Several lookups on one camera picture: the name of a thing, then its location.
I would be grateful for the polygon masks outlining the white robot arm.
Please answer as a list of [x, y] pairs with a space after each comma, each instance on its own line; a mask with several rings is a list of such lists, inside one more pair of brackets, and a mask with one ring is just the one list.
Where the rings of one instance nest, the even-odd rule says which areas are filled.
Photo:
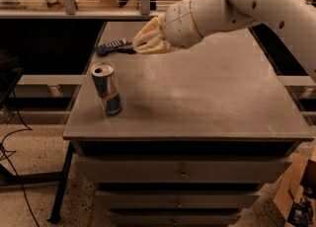
[[305, 0], [181, 0], [133, 38], [142, 54], [188, 49], [204, 38], [263, 24], [316, 79], [316, 8]]

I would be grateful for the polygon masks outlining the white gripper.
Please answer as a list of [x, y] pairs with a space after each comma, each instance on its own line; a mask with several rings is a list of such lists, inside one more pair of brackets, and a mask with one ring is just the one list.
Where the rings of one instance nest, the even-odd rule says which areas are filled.
[[176, 47], [190, 48], [201, 41], [191, 1], [182, 0], [171, 5], [164, 15], [152, 18], [133, 38], [133, 48], [140, 54], [163, 54], [175, 51]]

